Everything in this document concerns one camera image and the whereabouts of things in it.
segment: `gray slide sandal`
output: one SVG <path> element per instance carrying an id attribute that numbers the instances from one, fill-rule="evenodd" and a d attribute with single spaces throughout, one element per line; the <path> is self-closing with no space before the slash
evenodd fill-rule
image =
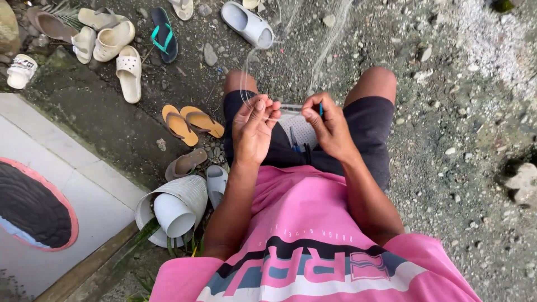
<path id="1" fill-rule="evenodd" d="M 242 5 L 228 1 L 222 7 L 222 19 L 256 48 L 269 49 L 274 43 L 274 32 L 267 23 Z"/>
<path id="2" fill-rule="evenodd" d="M 224 168 L 221 166 L 207 168 L 207 192 L 213 208 L 216 208 L 222 202 L 227 183 L 228 173 Z"/>

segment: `yellow flip-flop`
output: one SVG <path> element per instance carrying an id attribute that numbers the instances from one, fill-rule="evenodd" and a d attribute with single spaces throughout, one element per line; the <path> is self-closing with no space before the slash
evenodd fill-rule
<path id="1" fill-rule="evenodd" d="M 184 116 L 190 124 L 202 128 L 217 139 L 224 135 L 224 127 L 196 107 L 183 107 L 181 109 L 181 115 Z"/>
<path id="2" fill-rule="evenodd" d="M 189 147 L 198 143 L 198 136 L 192 131 L 192 127 L 177 108 L 172 105 L 164 106 L 162 108 L 162 118 L 173 136 L 182 139 Z"/>

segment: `leg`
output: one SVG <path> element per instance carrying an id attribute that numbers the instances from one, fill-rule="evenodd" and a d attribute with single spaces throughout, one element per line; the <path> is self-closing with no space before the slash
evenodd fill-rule
<path id="1" fill-rule="evenodd" d="M 233 118 L 244 104 L 244 101 L 252 98 L 259 91 L 255 79 L 241 71 L 231 70 L 224 83 L 224 117 L 226 119 L 226 131 L 224 132 L 224 151 L 229 165 L 233 163 Z M 264 166 L 287 168 L 306 164 L 306 158 L 300 153 L 293 152 L 287 135 L 279 123 L 272 130 L 270 146 L 267 157 L 263 161 Z"/>
<path id="2" fill-rule="evenodd" d="M 390 180 L 386 141 L 394 114 L 397 79 L 382 67 L 365 71 L 345 99 L 343 114 L 354 144 L 382 190 Z M 321 171 L 343 175 L 343 167 L 321 149 L 312 152 L 312 165 Z"/>

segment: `person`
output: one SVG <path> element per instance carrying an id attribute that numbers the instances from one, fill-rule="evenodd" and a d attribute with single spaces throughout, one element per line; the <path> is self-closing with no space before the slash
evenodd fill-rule
<path id="1" fill-rule="evenodd" d="M 276 122 L 281 104 L 231 71 L 223 201 L 202 256 L 164 263 L 150 301 L 480 301 L 438 240 L 405 234 L 383 192 L 396 86 L 373 67 L 343 109 L 326 92 L 307 98 L 319 145 L 297 153 Z"/>

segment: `hand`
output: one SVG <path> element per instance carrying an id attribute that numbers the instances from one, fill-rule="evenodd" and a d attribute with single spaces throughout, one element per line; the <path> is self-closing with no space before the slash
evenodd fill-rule
<path id="1" fill-rule="evenodd" d="M 235 163 L 261 165 L 269 151 L 272 128 L 281 117 L 280 106 L 268 95 L 254 96 L 242 105 L 233 119 Z"/>
<path id="2" fill-rule="evenodd" d="M 314 105 L 320 103 L 323 104 L 325 122 L 312 109 Z M 343 116 L 343 109 L 334 103 L 327 92 L 320 92 L 307 98 L 302 106 L 302 115 L 315 130 L 319 144 L 328 155 L 340 162 L 345 162 L 353 158 L 353 154 L 358 152 L 352 141 L 347 121 Z"/>

